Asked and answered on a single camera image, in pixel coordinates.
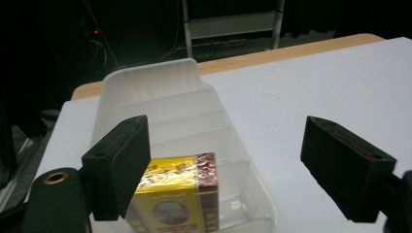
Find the clear plastic bin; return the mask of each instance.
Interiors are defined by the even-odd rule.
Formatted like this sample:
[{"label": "clear plastic bin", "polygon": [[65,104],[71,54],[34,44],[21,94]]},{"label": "clear plastic bin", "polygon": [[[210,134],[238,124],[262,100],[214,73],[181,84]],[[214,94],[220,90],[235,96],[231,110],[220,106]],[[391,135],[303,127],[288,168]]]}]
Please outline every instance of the clear plastic bin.
[{"label": "clear plastic bin", "polygon": [[275,204],[193,59],[118,70],[103,83],[90,146],[122,120],[146,115],[152,157],[215,153],[218,232],[275,232]]}]

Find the translucent tray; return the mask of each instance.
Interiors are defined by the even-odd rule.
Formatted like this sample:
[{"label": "translucent tray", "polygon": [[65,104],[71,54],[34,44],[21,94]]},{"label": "translucent tray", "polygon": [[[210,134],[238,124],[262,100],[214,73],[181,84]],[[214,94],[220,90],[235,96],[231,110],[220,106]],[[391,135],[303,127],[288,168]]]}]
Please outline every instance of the translucent tray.
[{"label": "translucent tray", "polygon": [[193,59],[119,70],[103,83],[90,146],[122,120],[146,115],[152,157],[216,154],[217,232],[275,232],[275,204],[215,89],[200,80]]}]

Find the yellow box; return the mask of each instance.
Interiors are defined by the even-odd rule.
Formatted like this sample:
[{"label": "yellow box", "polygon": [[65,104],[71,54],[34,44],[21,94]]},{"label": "yellow box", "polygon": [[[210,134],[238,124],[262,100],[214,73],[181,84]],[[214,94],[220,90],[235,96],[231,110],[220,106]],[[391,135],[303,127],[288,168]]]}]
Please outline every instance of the yellow box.
[{"label": "yellow box", "polygon": [[138,233],[209,233],[219,229],[213,153],[154,158],[126,215]]}]

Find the wooden table edge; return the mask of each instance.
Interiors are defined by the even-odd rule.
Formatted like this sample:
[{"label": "wooden table edge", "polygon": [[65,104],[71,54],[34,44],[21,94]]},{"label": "wooden table edge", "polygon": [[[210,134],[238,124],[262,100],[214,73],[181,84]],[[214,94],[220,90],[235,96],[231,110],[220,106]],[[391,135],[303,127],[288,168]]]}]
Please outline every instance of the wooden table edge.
[{"label": "wooden table edge", "polygon": [[[229,58],[206,61],[199,63],[198,67],[200,75],[207,75],[216,72],[242,68],[246,66],[290,59],[294,57],[310,55],[324,51],[340,50],[380,41],[385,41],[385,39],[375,36],[373,34],[362,33],[277,50],[254,52],[239,56],[232,56]],[[102,91],[102,88],[103,82],[86,83],[80,85],[73,91],[72,100],[99,95]]]}]

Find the cable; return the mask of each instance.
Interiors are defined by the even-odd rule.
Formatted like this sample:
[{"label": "cable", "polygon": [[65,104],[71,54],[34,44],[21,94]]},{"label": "cable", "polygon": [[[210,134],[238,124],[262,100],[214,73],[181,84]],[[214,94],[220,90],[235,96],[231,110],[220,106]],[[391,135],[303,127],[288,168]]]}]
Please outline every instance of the cable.
[{"label": "cable", "polygon": [[99,46],[103,49],[103,52],[104,52],[104,65],[103,66],[106,66],[106,64],[107,64],[107,53],[106,53],[106,49],[104,48],[103,44],[101,44],[100,42],[95,41],[95,40],[88,40],[88,41],[94,43],[96,45],[97,50],[99,49]]},{"label": "cable", "polygon": [[158,59],[163,59],[163,58],[169,56],[170,54],[172,54],[174,51],[176,51],[176,45],[178,44],[179,29],[180,29],[179,1],[180,0],[176,0],[176,36],[175,36],[175,42],[173,43],[173,46],[170,49],[170,51],[167,52],[165,55],[159,57]]},{"label": "cable", "polygon": [[242,44],[242,45],[239,45],[239,46],[234,46],[234,45],[232,45],[233,43],[237,43],[236,41],[217,42],[217,43],[216,43],[216,42],[212,42],[211,44],[213,44],[213,45],[216,44],[216,46],[224,47],[224,48],[239,49],[239,48],[244,48],[244,47],[252,44],[255,40],[256,40],[256,38],[244,39],[244,40],[242,40],[242,41],[244,41],[243,44]]},{"label": "cable", "polygon": [[206,57],[200,57],[200,58],[198,56],[197,57],[193,56],[194,59],[199,60],[199,61],[207,61],[207,60],[212,59],[218,53],[218,46],[214,45],[213,43],[210,43],[209,46],[212,46],[213,48],[213,52],[211,55],[206,56]]},{"label": "cable", "polygon": [[109,43],[107,42],[106,37],[104,36],[103,31],[100,29],[99,24],[97,23],[97,20],[96,20],[96,18],[95,18],[95,16],[94,16],[94,13],[93,13],[93,11],[91,10],[91,7],[90,7],[91,4],[89,3],[89,0],[83,0],[83,3],[85,4],[88,13],[90,14],[91,18],[93,19],[94,25],[96,26],[97,30],[100,32],[100,35],[102,36],[104,42],[105,42],[106,45],[107,45],[107,49],[109,50],[109,53],[112,55],[113,59],[115,60],[116,66],[117,66],[118,69],[119,69],[120,66],[119,66],[118,60],[116,59],[115,54],[113,53],[112,49],[110,48],[110,45],[109,45]]}]

